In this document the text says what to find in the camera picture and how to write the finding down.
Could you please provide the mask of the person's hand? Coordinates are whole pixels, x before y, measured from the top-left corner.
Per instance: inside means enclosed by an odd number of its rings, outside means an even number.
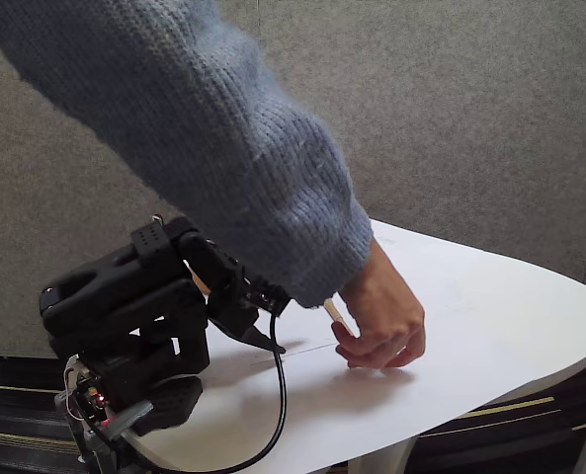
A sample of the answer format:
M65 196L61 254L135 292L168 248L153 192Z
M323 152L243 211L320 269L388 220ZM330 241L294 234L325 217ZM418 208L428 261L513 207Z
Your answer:
M423 355L424 308L377 241L339 295L360 332L355 337L343 324L332 324L336 353L350 368L399 368Z

